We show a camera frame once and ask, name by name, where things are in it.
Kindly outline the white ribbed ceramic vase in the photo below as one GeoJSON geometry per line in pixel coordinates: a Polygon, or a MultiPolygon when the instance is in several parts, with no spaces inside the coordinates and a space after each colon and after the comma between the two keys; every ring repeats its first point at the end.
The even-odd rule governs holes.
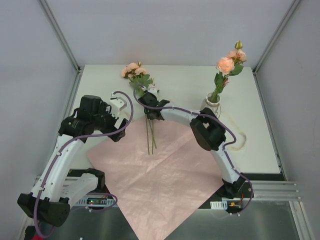
{"type": "Polygon", "coordinates": [[[213,93],[210,92],[206,95],[204,100],[202,101],[200,109],[203,110],[204,108],[209,108],[215,114],[215,116],[219,119],[221,116],[221,103],[220,103],[220,96],[217,96],[217,100],[215,102],[211,102],[213,93]]]}

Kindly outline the cream printed ribbon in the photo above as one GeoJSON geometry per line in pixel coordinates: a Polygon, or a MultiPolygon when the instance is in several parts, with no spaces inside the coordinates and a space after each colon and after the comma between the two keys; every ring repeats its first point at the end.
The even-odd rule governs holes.
{"type": "Polygon", "coordinates": [[[226,125],[235,135],[236,142],[226,146],[228,151],[240,151],[243,150],[247,143],[246,133],[239,127],[237,122],[227,112],[222,111],[220,113],[219,120],[226,125]]]}

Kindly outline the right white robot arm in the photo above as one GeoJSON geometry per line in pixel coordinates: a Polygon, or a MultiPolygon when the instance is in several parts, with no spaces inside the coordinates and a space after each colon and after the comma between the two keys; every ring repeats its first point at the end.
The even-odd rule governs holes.
{"type": "Polygon", "coordinates": [[[237,139],[233,132],[227,128],[207,107],[192,111],[174,106],[168,100],[159,101],[149,91],[145,91],[135,100],[144,107],[144,113],[150,120],[170,120],[189,126],[198,145],[208,151],[216,161],[221,175],[222,187],[217,194],[223,198],[233,199],[243,191],[247,179],[231,160],[226,146],[234,144],[237,139]]]}

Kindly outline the pink flower stem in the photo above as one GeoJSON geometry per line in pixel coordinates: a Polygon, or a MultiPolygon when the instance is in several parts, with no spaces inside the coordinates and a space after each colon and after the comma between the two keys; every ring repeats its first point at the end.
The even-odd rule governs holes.
{"type": "Polygon", "coordinates": [[[216,63],[218,73],[214,77],[215,89],[209,97],[211,103],[219,101],[219,95],[223,92],[228,84],[229,77],[239,75],[247,61],[247,54],[243,51],[243,43],[238,40],[234,49],[232,49],[225,57],[221,57],[216,63]]]}
{"type": "MultiPolygon", "coordinates": [[[[136,91],[139,97],[142,97],[149,85],[155,85],[154,78],[147,73],[147,70],[142,67],[141,62],[132,62],[126,65],[120,72],[120,77],[129,80],[129,85],[136,91]]],[[[154,121],[148,120],[145,115],[146,137],[147,137],[147,152],[148,155],[154,154],[154,149],[157,148],[155,139],[154,121]]]]}

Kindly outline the purple pink wrapping paper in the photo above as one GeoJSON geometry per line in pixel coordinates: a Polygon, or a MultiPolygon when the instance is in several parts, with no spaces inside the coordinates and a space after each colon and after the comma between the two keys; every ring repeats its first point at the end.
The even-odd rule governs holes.
{"type": "Polygon", "coordinates": [[[108,190],[140,240],[163,240],[223,184],[212,155],[190,127],[155,123],[156,149],[148,153],[145,121],[131,123],[118,142],[108,139],[87,157],[104,172],[108,190]]]}

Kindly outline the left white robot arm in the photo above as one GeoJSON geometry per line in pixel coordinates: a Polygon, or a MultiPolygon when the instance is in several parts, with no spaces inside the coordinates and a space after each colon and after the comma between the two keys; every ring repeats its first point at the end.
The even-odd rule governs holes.
{"type": "Polygon", "coordinates": [[[125,136],[128,120],[120,113],[126,106],[127,101],[115,95],[107,102],[94,95],[81,98],[79,107],[61,122],[54,151],[41,177],[30,193],[18,197],[17,204],[29,218],[60,227],[86,194],[108,193],[104,172],[93,168],[68,186],[64,182],[77,152],[95,131],[114,142],[125,136]]]}

